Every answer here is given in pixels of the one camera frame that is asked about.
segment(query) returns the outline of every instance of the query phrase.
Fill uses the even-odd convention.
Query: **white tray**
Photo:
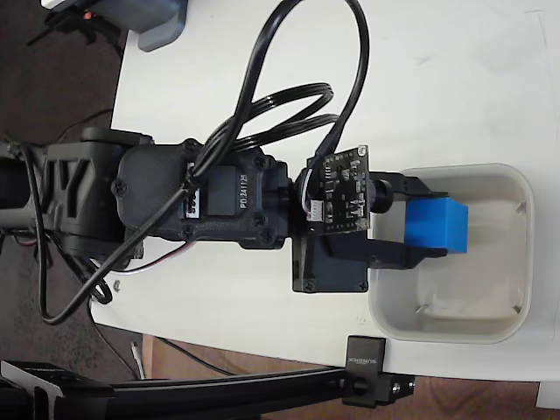
[[[468,252],[425,259],[411,270],[372,273],[370,310],[398,340],[489,344],[515,333],[529,313],[535,199],[505,164],[405,171],[469,207]],[[404,202],[378,215],[374,236],[401,242]]]

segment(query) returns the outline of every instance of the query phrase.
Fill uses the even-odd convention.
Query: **robotic arm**
[[[370,212],[385,213],[394,200],[441,197],[418,178],[370,172],[368,148],[335,153],[368,70],[369,35],[357,0],[350,6],[360,35],[360,61],[350,97],[338,115],[316,115],[333,97],[325,83],[292,87],[253,101],[270,41],[301,0],[283,0],[255,43],[234,116],[204,144],[187,139],[157,145],[151,137],[85,129],[81,142],[45,148],[0,144],[0,229],[37,237],[39,304],[56,325],[91,294],[103,303],[103,278],[141,255],[145,236],[169,241],[230,241],[245,249],[279,249],[292,239],[292,289],[363,292],[368,268],[410,269],[446,249],[369,240]],[[277,106],[318,96],[270,130],[239,138],[242,125]],[[333,126],[295,181],[287,164],[262,146]],[[46,241],[81,270],[84,286],[58,315],[46,310]],[[92,266],[91,260],[101,263]],[[97,290],[101,286],[103,295]]]

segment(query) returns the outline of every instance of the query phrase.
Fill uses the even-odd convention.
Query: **blue block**
[[[469,208],[454,199],[412,199],[406,205],[404,243],[464,253]]]

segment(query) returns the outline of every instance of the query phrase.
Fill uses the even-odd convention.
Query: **black metal frame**
[[[339,398],[374,408],[412,395],[415,387],[414,376],[382,372],[384,354],[385,339],[349,337],[346,368],[111,386],[48,363],[3,361],[2,377],[19,390],[0,386],[0,417],[226,420]]]

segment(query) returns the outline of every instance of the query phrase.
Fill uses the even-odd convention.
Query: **white table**
[[[390,340],[385,370],[416,375],[560,380],[560,2],[362,0],[371,31],[367,84],[340,150],[370,145],[370,167],[502,162],[522,171],[536,198],[535,276],[528,319],[497,345]],[[228,118],[249,53],[277,0],[192,0],[173,44],[144,53],[130,34],[113,127],[158,143],[204,140]],[[337,112],[354,79],[358,43],[341,0],[309,0],[280,29],[259,97],[328,81]],[[296,107],[249,125],[262,130]],[[326,129],[269,146],[295,177]],[[173,245],[145,242],[149,261]],[[199,243],[145,274],[119,278],[97,322],[211,347],[344,365],[350,334],[382,336],[366,294],[291,291],[291,245],[246,251]]]

